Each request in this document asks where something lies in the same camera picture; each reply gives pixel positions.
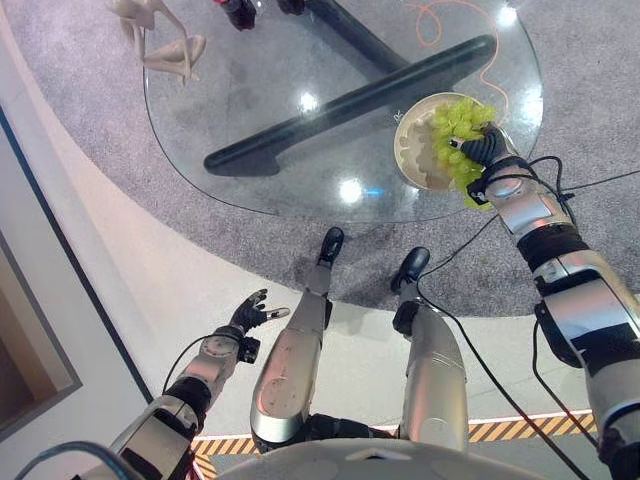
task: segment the white floor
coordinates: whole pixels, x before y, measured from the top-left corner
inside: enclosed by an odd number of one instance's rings
[[[182,348],[193,338],[228,322],[239,302],[252,291],[267,287],[271,305],[296,306],[299,292],[194,246],[116,188],[77,147],[44,100],[1,9],[0,32],[2,107],[58,221],[152,393],[159,393],[169,366]],[[354,305],[334,306],[318,372],[314,411],[374,425],[398,422],[409,345],[391,328],[392,316],[392,312]],[[531,373],[532,317],[465,318],[463,323],[497,377],[528,412],[558,411]],[[203,434],[249,431],[253,385],[279,328],[280,324],[274,322],[255,332],[263,342],[257,364],[238,366],[209,415]],[[466,345],[461,345],[467,366],[470,417],[514,415]],[[540,369],[570,408],[588,406],[582,373],[555,360],[545,342]]]

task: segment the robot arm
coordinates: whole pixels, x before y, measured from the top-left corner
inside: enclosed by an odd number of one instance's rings
[[[640,474],[640,305],[604,258],[582,240],[555,194],[532,175],[509,137],[451,145],[485,166],[469,185],[490,202],[533,272],[535,314],[554,354],[584,368],[599,456],[614,479]]]
[[[254,363],[260,342],[245,335],[251,328],[289,314],[265,312],[266,290],[240,305],[229,325],[219,327],[200,345],[198,354],[163,395],[155,399],[111,445],[145,480],[184,479],[193,462],[193,437],[204,426],[206,412],[218,399],[236,364]],[[105,466],[81,475],[83,480],[113,478]]]

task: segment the robot leg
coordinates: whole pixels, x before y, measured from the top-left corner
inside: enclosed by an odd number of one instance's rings
[[[411,341],[399,436],[464,451],[467,448],[467,395],[462,356],[453,333],[425,302],[417,280],[429,251],[414,248],[391,282],[400,294],[394,328]]]
[[[301,441],[309,417],[322,337],[329,324],[331,267],[344,240],[329,229],[291,320],[280,332],[253,391],[251,430],[260,450]]]

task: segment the green grapes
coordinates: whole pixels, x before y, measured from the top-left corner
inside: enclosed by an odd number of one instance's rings
[[[467,97],[455,103],[440,105],[430,120],[436,165],[453,179],[456,189],[465,197],[464,204],[467,207],[479,208],[467,194],[467,185],[480,178],[482,167],[460,150],[451,147],[449,140],[452,136],[463,140],[481,139],[481,128],[493,121],[495,116],[493,107],[478,105]]]

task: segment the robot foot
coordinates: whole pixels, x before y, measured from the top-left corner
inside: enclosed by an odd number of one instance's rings
[[[404,258],[398,273],[391,280],[391,291],[399,294],[402,289],[402,282],[417,282],[418,277],[429,263],[431,254],[424,247],[416,247]]]
[[[333,266],[336,258],[340,254],[342,243],[344,242],[344,232],[338,227],[331,227],[327,230],[324,240],[322,241],[322,249],[318,256],[318,264],[320,262],[328,263]]]

